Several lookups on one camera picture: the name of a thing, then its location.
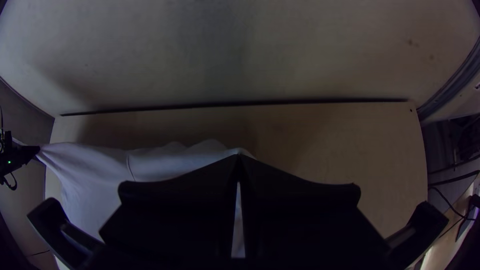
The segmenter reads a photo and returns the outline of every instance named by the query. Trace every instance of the black device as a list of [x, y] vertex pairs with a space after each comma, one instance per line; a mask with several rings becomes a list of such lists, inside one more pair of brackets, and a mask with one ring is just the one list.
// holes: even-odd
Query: black device
[[5, 176], [30, 162], [35, 155], [40, 152], [40, 147], [22, 145], [14, 146], [12, 133], [10, 131], [5, 131], [2, 134], [0, 145], [0, 185], [5, 184], [14, 191], [17, 189], [17, 181], [15, 181], [14, 185], [10, 185], [7, 179], [5, 179]]
[[[231, 258], [237, 186], [245, 258]], [[354, 184], [310, 182], [244, 155], [172, 180], [123, 182], [104, 243], [69, 222], [49, 198], [28, 218], [70, 269], [403, 270], [448, 219], [427, 202], [383, 239], [357, 208]]]

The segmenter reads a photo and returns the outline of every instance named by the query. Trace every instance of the black cable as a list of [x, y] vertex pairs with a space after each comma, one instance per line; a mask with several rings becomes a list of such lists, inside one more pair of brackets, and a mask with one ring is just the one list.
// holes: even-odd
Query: black cable
[[0, 153], [4, 151], [4, 112], [2, 110], [2, 106], [0, 106]]
[[40, 255], [40, 254], [44, 254], [44, 253], [47, 253], [47, 252], [50, 252], [50, 249], [49, 249], [49, 250], [42, 251], [42, 252], [30, 254], [30, 255], [28, 255], [28, 256], [26, 256], [26, 257], [32, 257], [32, 256], [35, 256], [35, 255]]
[[441, 238], [442, 236], [446, 235], [448, 232], [450, 232], [451, 229], [453, 229], [455, 227], [455, 225], [457, 225], [459, 222], [461, 222], [463, 220], [464, 220], [463, 218], [460, 218], [459, 220], [457, 220], [452, 226], [450, 226], [450, 228], [448, 228], [448, 230], [446, 230], [444, 233], [442, 233], [438, 238]]
[[430, 188], [430, 187], [434, 187], [434, 186], [450, 184], [450, 183], [457, 182], [457, 181], [460, 181], [460, 180], [463, 180], [463, 179], [466, 179], [466, 178], [469, 178], [469, 177], [472, 177], [472, 176], [477, 177], [479, 174], [480, 174], [480, 170], [474, 170], [472, 172], [469, 172], [469, 173], [464, 174], [464, 175], [460, 175], [460, 176], [452, 178], [452, 179], [448, 179], [448, 180], [440, 181], [440, 182], [435, 182], [435, 183], [430, 183], [430, 184], [428, 184], [428, 187]]
[[440, 195], [440, 197], [448, 204], [448, 207], [450, 207], [450, 209], [455, 213], [457, 214], [459, 217], [461, 217], [462, 219], [465, 219], [467, 221], [475, 221], [475, 219], [473, 218], [468, 218], [467, 216], [464, 216], [462, 215], [461, 213], [459, 213], [457, 210], [455, 210], [454, 206], [449, 202], [449, 200], [440, 192], [440, 190], [436, 187], [430, 187], [428, 190], [434, 190], [438, 193], [438, 195]]
[[447, 170], [450, 170], [450, 169], [453, 169], [453, 168], [456, 168], [456, 167], [459, 167], [459, 166], [462, 166], [462, 165], [465, 165], [467, 163], [470, 163], [472, 161], [475, 161], [475, 160], [478, 160], [480, 159], [480, 154], [476, 155], [476, 156], [473, 156], [465, 161], [462, 161], [460, 163], [457, 163], [457, 164], [453, 164], [453, 165], [450, 165], [448, 167], [445, 167], [445, 168], [441, 168], [441, 169], [438, 169], [438, 170], [434, 170], [434, 171], [431, 171], [429, 172], [428, 174], [429, 175], [433, 175], [433, 174], [436, 174], [436, 173], [440, 173], [440, 172], [444, 172], [444, 171], [447, 171]]
[[13, 181], [15, 181], [15, 185], [14, 186], [11, 186], [9, 184], [9, 182], [7, 182], [7, 179], [4, 178], [4, 183], [5, 185], [11, 190], [11, 191], [15, 191], [17, 189], [17, 179], [15, 179], [15, 176], [13, 173], [10, 173], [11, 177], [13, 178]]

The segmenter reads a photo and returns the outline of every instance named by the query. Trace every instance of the white fabric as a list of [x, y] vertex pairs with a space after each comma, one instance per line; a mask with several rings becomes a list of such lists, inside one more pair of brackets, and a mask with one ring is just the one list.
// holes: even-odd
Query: white fabric
[[[117, 193], [121, 182], [168, 180], [237, 154], [251, 157], [242, 148], [227, 149], [216, 140], [189, 148], [171, 142], [163, 147], [131, 151], [66, 142], [42, 146], [37, 158], [60, 180], [62, 207], [70, 222], [102, 241], [100, 228], [121, 204]], [[232, 256], [245, 256], [240, 186]]]

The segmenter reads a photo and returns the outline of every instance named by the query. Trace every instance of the wooden surface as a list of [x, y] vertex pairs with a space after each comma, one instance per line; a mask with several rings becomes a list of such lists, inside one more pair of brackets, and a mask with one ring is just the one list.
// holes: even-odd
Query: wooden surface
[[[383, 237], [427, 200], [420, 124], [408, 102], [194, 108], [58, 117], [51, 143], [122, 149], [217, 139], [309, 181], [361, 187], [359, 209]], [[60, 186], [47, 172], [46, 196]]]

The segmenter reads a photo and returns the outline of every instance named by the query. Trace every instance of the beige wall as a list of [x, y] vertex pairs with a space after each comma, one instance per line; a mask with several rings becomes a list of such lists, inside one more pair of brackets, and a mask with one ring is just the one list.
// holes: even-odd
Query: beige wall
[[[13, 238], [24, 255], [48, 250], [28, 221], [27, 214], [44, 200], [45, 166], [31, 161], [14, 173], [18, 181], [15, 191], [0, 185], [0, 212]], [[7, 180], [13, 183], [8, 175]], [[40, 270], [55, 270], [57, 265], [51, 253], [28, 257], [30, 263]]]
[[12, 0], [0, 76], [53, 116], [272, 99], [419, 106], [479, 35], [471, 0]]

